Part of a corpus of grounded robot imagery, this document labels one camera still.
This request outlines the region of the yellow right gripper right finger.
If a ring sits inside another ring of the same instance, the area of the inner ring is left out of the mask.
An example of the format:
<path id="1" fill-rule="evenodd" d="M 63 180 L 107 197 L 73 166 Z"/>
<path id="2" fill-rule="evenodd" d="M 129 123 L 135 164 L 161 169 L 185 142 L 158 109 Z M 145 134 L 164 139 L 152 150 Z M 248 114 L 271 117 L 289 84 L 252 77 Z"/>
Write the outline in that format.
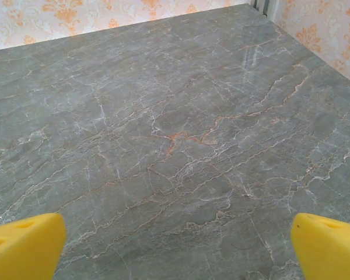
<path id="1" fill-rule="evenodd" d="M 350 279 L 350 223 L 299 213 L 290 233 L 305 279 Z"/>

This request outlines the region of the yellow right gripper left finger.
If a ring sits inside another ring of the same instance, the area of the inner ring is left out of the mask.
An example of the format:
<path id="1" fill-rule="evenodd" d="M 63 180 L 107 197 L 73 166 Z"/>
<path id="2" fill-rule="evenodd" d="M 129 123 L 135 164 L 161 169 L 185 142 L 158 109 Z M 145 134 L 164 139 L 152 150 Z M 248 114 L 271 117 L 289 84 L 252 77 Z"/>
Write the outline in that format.
<path id="1" fill-rule="evenodd" d="M 58 213 L 0 225 L 0 279 L 52 279 L 66 233 Z"/>

